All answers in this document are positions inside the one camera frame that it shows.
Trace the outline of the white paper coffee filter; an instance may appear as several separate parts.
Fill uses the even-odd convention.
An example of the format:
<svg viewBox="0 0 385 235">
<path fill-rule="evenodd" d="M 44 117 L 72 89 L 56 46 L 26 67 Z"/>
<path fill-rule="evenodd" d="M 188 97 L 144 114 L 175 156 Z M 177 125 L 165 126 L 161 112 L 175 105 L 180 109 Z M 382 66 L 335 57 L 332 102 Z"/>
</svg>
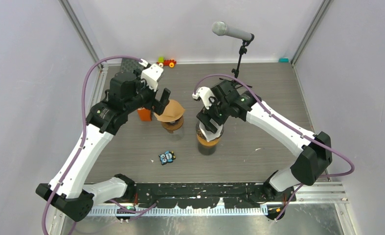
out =
<svg viewBox="0 0 385 235">
<path fill-rule="evenodd" d="M 207 142 L 210 142 L 219 138 L 222 135 L 222 130 L 223 130 L 223 126 L 220 126 L 215 133 L 212 133 L 211 131 L 206 130 L 205 127 L 200 127 L 200 131 Z"/>
</svg>

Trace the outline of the grey ribbed dripper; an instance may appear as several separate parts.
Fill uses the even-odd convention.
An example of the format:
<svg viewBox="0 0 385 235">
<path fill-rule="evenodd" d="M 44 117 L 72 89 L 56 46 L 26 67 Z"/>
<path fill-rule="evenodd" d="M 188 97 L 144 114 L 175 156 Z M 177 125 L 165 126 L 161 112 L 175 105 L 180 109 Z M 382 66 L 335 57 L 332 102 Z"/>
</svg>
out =
<svg viewBox="0 0 385 235">
<path fill-rule="evenodd" d="M 215 140 L 219 139 L 224 132 L 223 125 L 219 126 L 216 124 L 215 126 L 216 126 L 216 131 L 215 131 L 215 133 L 213 133 L 213 132 L 207 130 L 203 123 L 198 121 L 198 123 L 195 126 L 196 133 L 197 133 L 199 138 L 201 138 L 202 140 L 204 140 L 206 142 L 215 141 Z"/>
</svg>

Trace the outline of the brown paper coffee filter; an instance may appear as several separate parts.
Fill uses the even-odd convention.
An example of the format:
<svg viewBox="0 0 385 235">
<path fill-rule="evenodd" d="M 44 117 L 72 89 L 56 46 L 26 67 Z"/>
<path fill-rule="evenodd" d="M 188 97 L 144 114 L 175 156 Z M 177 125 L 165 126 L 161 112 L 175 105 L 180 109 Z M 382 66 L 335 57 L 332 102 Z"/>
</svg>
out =
<svg viewBox="0 0 385 235">
<path fill-rule="evenodd" d="M 178 101 L 170 99 L 163 113 L 161 115 L 154 113 L 154 116 L 160 122 L 174 122 L 180 119 L 184 112 L 185 109 Z"/>
</svg>

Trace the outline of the orange coffee filter bag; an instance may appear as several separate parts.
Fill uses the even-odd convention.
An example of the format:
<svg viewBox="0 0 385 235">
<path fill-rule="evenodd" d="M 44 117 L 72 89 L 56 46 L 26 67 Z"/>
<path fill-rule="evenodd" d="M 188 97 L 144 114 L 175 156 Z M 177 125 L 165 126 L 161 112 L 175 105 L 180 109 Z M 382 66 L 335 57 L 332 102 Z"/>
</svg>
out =
<svg viewBox="0 0 385 235">
<path fill-rule="evenodd" d="M 145 108 L 139 108 L 137 110 L 138 116 L 141 121 L 152 121 L 152 112 Z"/>
</svg>

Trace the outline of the dark glass carafe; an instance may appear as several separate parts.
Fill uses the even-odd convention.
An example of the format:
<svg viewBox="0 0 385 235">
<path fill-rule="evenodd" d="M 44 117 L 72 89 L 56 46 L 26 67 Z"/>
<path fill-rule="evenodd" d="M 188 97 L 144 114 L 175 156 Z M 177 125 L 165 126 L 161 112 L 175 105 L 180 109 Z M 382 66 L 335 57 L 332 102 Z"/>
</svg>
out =
<svg viewBox="0 0 385 235">
<path fill-rule="evenodd" d="M 202 154 L 202 155 L 206 155 L 206 156 L 209 156 L 209 155 L 212 155 L 215 153 L 217 147 L 216 146 L 203 146 L 203 145 L 199 145 L 198 146 L 198 150 L 199 152 Z"/>
</svg>

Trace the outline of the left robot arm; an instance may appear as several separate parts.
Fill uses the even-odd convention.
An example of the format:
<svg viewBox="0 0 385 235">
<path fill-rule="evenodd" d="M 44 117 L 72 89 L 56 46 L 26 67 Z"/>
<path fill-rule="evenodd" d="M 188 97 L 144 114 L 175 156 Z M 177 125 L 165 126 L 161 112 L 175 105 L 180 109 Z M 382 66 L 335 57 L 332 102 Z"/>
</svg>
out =
<svg viewBox="0 0 385 235">
<path fill-rule="evenodd" d="M 135 196 L 134 181 L 122 174 L 94 185 L 86 178 L 100 153 L 128 120 L 128 115 L 145 108 L 162 114 L 169 103 L 170 91 L 164 89 L 156 99 L 163 70 L 148 68 L 142 72 L 119 72 L 110 80 L 105 98 L 92 106 L 85 122 L 85 133 L 49 183 L 37 186 L 36 193 L 75 222 L 83 220 L 93 206 L 118 198 L 124 203 Z"/>
</svg>

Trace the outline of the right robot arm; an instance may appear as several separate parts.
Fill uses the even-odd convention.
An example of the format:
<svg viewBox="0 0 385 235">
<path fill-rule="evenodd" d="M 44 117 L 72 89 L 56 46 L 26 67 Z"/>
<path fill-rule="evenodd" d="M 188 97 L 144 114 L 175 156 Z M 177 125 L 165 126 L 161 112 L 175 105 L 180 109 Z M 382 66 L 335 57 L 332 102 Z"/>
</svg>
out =
<svg viewBox="0 0 385 235">
<path fill-rule="evenodd" d="M 315 134 L 289 121 L 249 90 L 239 93 L 237 81 L 222 79 L 213 87 L 199 87 L 193 94 L 203 108 L 197 114 L 199 128 L 206 141 L 218 139 L 229 117 L 252 124 L 282 143 L 295 157 L 295 162 L 275 171 L 262 186 L 265 197 L 278 200 L 288 188 L 311 186 L 332 163 L 331 139 L 324 132 Z"/>
</svg>

